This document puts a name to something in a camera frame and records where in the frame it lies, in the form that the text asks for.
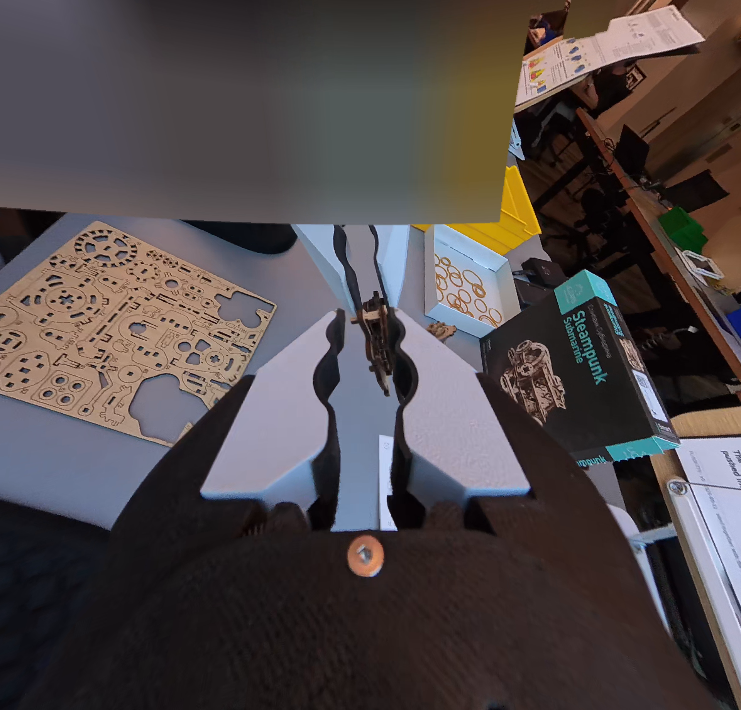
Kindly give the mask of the laser-cut wooden parts sheet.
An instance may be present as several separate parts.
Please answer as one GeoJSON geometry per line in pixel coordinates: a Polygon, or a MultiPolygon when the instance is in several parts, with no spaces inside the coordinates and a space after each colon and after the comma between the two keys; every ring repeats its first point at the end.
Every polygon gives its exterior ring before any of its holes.
{"type": "Polygon", "coordinates": [[[130,407],[171,376],[212,409],[245,373],[277,305],[94,221],[2,293],[2,397],[171,447],[130,407]]]}

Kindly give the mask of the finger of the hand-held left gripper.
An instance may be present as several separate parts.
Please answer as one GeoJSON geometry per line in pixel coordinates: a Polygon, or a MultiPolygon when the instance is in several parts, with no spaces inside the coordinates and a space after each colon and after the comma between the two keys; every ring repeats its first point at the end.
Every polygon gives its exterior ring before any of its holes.
{"type": "Polygon", "coordinates": [[[346,265],[338,258],[335,249],[336,226],[292,224],[292,229],[337,298],[340,308],[347,312],[357,312],[347,284],[346,265]]]}
{"type": "Polygon", "coordinates": [[[410,225],[369,225],[374,237],[374,267],[382,296],[396,309],[404,285],[410,225]]]}

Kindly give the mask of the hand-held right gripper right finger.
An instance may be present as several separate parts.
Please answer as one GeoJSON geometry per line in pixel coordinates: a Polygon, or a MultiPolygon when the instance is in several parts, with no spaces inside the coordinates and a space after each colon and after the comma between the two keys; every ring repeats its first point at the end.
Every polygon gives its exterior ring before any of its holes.
{"type": "Polygon", "coordinates": [[[390,316],[398,401],[387,507],[397,530],[435,505],[517,497],[531,485],[474,368],[399,309],[390,316]]]}

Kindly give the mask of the white frame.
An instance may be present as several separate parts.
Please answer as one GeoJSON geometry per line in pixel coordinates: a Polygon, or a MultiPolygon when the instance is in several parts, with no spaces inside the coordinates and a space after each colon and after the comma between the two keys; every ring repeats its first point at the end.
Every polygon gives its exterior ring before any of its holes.
{"type": "Polygon", "coordinates": [[[725,278],[725,274],[711,258],[689,250],[679,251],[678,254],[685,267],[701,282],[707,283],[707,279],[722,281],[725,278]]]}

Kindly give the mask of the wooden gear assembly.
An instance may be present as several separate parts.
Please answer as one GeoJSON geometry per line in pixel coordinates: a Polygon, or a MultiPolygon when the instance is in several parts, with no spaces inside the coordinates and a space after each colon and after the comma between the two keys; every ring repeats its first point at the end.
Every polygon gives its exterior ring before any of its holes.
{"type": "Polygon", "coordinates": [[[389,340],[387,301],[375,291],[372,298],[357,308],[350,322],[362,330],[368,369],[375,376],[384,396],[390,397],[390,379],[395,360],[389,340]]]}

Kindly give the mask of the black cushioned pad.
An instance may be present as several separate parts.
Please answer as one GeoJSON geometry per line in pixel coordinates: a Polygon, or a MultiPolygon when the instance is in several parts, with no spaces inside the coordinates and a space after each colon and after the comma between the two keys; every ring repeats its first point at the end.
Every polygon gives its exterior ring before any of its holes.
{"type": "Polygon", "coordinates": [[[183,223],[258,254],[282,254],[292,248],[298,238],[292,226],[288,224],[204,220],[183,220],[183,223]]]}
{"type": "Polygon", "coordinates": [[[1,502],[1,708],[18,708],[88,595],[107,529],[1,502]]]}

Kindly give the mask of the green plastic bin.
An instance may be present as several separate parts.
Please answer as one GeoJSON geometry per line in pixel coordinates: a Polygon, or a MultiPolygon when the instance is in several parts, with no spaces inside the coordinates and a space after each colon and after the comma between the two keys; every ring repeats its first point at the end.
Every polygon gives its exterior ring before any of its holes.
{"type": "Polygon", "coordinates": [[[659,223],[668,238],[682,251],[701,254],[708,242],[703,227],[680,206],[660,215],[659,223]]]}

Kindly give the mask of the white cardboard box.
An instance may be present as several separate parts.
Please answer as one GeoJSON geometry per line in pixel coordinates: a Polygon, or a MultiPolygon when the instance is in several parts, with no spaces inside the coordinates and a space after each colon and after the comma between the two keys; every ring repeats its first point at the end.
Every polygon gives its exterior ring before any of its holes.
{"type": "MultiPolygon", "coordinates": [[[[466,316],[455,309],[438,303],[436,296],[436,283],[434,274],[434,254],[443,252],[451,247],[434,242],[429,232],[424,235],[424,313],[438,322],[454,325],[459,331],[465,332],[476,338],[489,335],[495,328],[480,323],[474,318],[466,316]]],[[[487,261],[483,258],[475,260],[481,266],[485,266],[496,273],[499,293],[502,300],[502,314],[504,321],[508,321],[520,312],[519,301],[514,287],[514,277],[509,261],[502,256],[492,254],[487,261]]]]}

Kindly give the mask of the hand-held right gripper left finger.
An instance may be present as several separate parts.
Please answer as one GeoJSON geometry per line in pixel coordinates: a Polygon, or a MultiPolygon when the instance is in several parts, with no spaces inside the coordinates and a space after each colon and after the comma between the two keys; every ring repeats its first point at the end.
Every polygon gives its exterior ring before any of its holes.
{"type": "Polygon", "coordinates": [[[201,486],[207,500],[298,505],[314,529],[335,523],[340,451],[329,403],[340,376],[345,312],[330,311],[264,364],[201,486]]]}

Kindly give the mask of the stack of yellow plastic bins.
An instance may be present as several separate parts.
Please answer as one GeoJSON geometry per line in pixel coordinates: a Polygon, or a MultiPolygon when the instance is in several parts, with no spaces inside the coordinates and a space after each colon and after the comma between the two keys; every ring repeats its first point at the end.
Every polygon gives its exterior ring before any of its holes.
{"type": "Polygon", "coordinates": [[[541,234],[540,223],[516,166],[505,168],[498,221],[475,224],[414,225],[414,228],[429,232],[434,242],[445,244],[474,260],[481,257],[484,261],[487,261],[492,254],[506,257],[509,252],[541,234]]]}

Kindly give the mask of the long wooden table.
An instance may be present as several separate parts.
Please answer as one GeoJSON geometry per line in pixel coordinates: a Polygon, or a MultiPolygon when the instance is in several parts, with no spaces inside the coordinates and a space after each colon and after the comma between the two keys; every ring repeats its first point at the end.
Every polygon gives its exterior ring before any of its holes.
{"type": "Polygon", "coordinates": [[[584,109],[579,109],[577,118],[585,130],[587,140],[594,145],[599,152],[600,159],[620,181],[620,185],[627,196],[626,207],[642,233],[651,243],[651,260],[655,263],[657,269],[672,281],[682,298],[690,305],[713,344],[723,355],[729,368],[739,378],[740,363],[726,342],[727,335],[724,331],[723,321],[718,321],[719,308],[710,308],[714,303],[708,292],[703,290],[701,284],[685,267],[673,243],[659,223],[659,216],[666,212],[666,208],[653,192],[642,189],[625,173],[622,166],[614,159],[614,154],[605,144],[605,137],[590,114],[584,109]]]}

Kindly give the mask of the printed instruction sheet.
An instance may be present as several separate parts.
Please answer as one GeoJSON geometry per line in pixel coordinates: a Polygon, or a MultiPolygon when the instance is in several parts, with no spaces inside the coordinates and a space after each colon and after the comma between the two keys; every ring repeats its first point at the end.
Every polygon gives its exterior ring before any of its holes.
{"type": "Polygon", "coordinates": [[[677,455],[685,479],[740,598],[740,437],[681,440],[677,455]]]}

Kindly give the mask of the white instruction booklet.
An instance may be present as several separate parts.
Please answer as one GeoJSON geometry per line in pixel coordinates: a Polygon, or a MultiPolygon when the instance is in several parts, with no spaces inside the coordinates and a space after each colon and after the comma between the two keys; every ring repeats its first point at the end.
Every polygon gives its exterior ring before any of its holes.
{"type": "Polygon", "coordinates": [[[379,436],[379,529],[397,531],[394,518],[388,507],[388,498],[393,494],[391,469],[394,455],[394,437],[379,436]]]}

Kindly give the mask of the black puzzle kit box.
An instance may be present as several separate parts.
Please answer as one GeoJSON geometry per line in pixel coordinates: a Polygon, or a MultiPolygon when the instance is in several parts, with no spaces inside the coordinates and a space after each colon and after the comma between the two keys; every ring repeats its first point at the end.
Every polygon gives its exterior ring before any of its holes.
{"type": "Polygon", "coordinates": [[[483,371],[582,468],[680,438],[606,280],[566,280],[481,340],[483,371]]]}

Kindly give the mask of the small black box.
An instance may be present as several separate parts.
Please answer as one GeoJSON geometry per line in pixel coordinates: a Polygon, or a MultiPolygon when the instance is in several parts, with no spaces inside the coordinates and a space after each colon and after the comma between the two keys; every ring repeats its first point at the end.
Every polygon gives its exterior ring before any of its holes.
{"type": "Polygon", "coordinates": [[[513,276],[521,310],[538,303],[566,280],[563,270],[557,263],[537,257],[523,261],[513,276]]]}

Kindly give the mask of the grey desk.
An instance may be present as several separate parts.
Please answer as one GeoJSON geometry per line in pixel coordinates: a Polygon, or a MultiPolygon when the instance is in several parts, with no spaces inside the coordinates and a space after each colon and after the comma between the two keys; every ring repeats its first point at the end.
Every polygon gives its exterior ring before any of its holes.
{"type": "MultiPolygon", "coordinates": [[[[253,374],[319,318],[341,305],[301,242],[276,256],[231,245],[178,220],[68,214],[1,272],[2,291],[94,220],[172,253],[276,304],[247,373],[253,374]]],[[[335,528],[379,523],[379,437],[394,431],[396,397],[368,371],[357,327],[339,356],[337,411],[342,473],[335,528]]],[[[2,499],[109,529],[167,448],[2,397],[2,499]]]]}

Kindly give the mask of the pile of tan rubber bands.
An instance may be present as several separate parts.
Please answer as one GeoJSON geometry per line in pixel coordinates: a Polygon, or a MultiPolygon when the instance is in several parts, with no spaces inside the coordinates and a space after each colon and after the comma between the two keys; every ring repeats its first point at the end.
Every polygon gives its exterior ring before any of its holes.
{"type": "Polygon", "coordinates": [[[495,271],[448,249],[434,254],[438,303],[492,328],[504,321],[495,271]]]}

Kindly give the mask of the white printed paper sheet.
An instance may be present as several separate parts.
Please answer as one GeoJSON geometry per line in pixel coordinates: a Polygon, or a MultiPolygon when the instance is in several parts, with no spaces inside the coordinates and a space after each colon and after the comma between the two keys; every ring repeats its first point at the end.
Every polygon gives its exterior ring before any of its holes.
{"type": "Polygon", "coordinates": [[[690,54],[705,38],[676,7],[610,20],[592,37],[555,39],[523,58],[514,113],[542,103],[589,74],[630,59],[690,54]]]}

